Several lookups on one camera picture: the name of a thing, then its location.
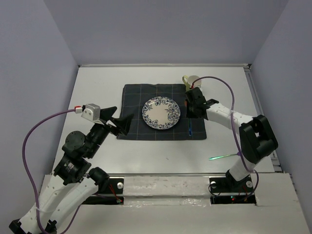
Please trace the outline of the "iridescent purple spoon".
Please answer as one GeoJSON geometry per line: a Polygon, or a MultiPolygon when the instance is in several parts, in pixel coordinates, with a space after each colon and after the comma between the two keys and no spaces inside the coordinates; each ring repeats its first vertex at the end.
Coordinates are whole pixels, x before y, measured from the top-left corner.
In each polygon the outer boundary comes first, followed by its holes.
{"type": "Polygon", "coordinates": [[[193,130],[192,130],[192,120],[191,118],[188,119],[188,129],[189,129],[189,136],[193,135],[193,130]]]}

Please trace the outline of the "pale yellow mug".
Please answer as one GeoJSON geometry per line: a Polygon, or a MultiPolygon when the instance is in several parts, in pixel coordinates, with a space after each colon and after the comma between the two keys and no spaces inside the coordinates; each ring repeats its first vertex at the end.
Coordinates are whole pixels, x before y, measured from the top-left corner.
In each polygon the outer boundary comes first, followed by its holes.
{"type": "Polygon", "coordinates": [[[199,79],[199,76],[196,75],[182,77],[182,81],[185,85],[186,91],[189,91],[192,85],[194,86],[194,88],[198,87],[200,90],[202,90],[201,88],[202,81],[201,80],[197,81],[197,79],[199,79]]]}

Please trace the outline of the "dark grey checked cloth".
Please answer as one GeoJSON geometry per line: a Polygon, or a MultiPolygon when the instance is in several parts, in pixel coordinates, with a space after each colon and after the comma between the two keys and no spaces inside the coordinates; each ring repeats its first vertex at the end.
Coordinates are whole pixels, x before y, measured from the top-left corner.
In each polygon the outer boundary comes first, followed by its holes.
{"type": "Polygon", "coordinates": [[[207,138],[204,119],[192,118],[193,135],[189,136],[186,118],[184,84],[126,84],[122,91],[120,116],[134,114],[128,135],[119,135],[118,140],[177,141],[205,140],[207,138]],[[168,97],[180,107],[181,117],[170,129],[156,130],[149,127],[142,118],[143,105],[154,97],[168,97]]]}

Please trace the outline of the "blue floral white plate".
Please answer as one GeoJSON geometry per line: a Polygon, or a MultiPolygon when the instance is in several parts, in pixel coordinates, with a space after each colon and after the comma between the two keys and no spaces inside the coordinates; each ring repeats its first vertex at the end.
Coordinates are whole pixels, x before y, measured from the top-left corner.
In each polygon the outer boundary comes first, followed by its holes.
{"type": "Polygon", "coordinates": [[[153,97],[142,107],[142,118],[151,128],[166,130],[175,126],[181,117],[179,105],[168,97],[153,97]]]}

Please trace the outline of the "iridescent green fork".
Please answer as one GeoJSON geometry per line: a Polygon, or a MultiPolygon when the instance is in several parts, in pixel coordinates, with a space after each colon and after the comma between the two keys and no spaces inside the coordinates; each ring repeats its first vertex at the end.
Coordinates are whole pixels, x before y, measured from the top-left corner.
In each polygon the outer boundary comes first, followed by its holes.
{"type": "Polygon", "coordinates": [[[214,156],[214,157],[210,157],[209,160],[217,160],[217,159],[231,157],[231,156],[239,156],[239,153],[229,154],[229,155],[222,155],[222,156],[214,156]]]}

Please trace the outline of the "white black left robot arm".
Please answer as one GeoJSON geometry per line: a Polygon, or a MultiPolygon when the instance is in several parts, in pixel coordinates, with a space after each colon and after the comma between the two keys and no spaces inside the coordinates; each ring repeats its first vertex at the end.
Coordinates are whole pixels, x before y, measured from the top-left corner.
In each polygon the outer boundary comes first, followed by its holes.
{"type": "Polygon", "coordinates": [[[117,107],[102,109],[95,104],[76,106],[65,113],[74,112],[93,123],[90,132],[71,132],[62,147],[64,152],[42,192],[38,192],[26,162],[25,148],[29,136],[41,124],[57,117],[53,114],[37,123],[26,135],[22,145],[22,160],[32,184],[35,203],[22,218],[13,220],[9,228],[15,234],[55,234],[63,220],[77,214],[80,205],[92,195],[109,190],[115,193],[109,175],[99,167],[92,168],[92,159],[109,134],[127,135],[133,115],[114,118],[117,107]]]}

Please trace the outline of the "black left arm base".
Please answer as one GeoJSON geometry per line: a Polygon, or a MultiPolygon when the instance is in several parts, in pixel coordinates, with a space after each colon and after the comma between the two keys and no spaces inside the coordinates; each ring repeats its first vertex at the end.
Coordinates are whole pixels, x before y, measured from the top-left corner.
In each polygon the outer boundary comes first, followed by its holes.
{"type": "Polygon", "coordinates": [[[83,205],[123,205],[124,178],[111,177],[106,188],[100,187],[99,190],[88,197],[83,205]]]}

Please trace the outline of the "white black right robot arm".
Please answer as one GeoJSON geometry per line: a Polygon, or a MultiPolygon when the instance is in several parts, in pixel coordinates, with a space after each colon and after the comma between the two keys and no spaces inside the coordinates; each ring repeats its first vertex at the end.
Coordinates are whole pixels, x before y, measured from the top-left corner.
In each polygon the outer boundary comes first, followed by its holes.
{"type": "Polygon", "coordinates": [[[229,191],[236,191],[256,165],[278,147],[268,119],[264,115],[252,117],[236,112],[233,92],[230,108],[215,99],[206,100],[198,87],[185,95],[188,118],[203,118],[232,131],[240,159],[226,172],[224,185],[229,191]]]}

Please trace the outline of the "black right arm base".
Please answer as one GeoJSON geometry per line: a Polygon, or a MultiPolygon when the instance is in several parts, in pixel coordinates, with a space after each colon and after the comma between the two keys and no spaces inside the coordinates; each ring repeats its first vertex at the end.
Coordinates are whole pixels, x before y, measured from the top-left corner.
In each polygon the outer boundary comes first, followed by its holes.
{"type": "Polygon", "coordinates": [[[211,204],[256,204],[252,193],[254,187],[251,177],[247,177],[238,186],[230,187],[225,177],[209,178],[208,191],[211,204]]]}

